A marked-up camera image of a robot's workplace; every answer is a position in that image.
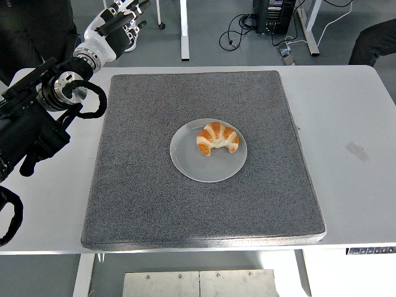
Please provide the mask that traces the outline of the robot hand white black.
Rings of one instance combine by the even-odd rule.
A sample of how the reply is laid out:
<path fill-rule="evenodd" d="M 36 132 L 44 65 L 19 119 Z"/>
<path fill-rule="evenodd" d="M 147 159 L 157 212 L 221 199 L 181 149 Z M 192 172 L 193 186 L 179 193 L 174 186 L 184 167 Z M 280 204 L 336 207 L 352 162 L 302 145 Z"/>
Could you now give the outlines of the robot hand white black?
<path fill-rule="evenodd" d="M 150 1 L 113 1 L 90 23 L 73 56 L 86 60 L 94 71 L 134 50 L 146 21 L 138 22 Z"/>

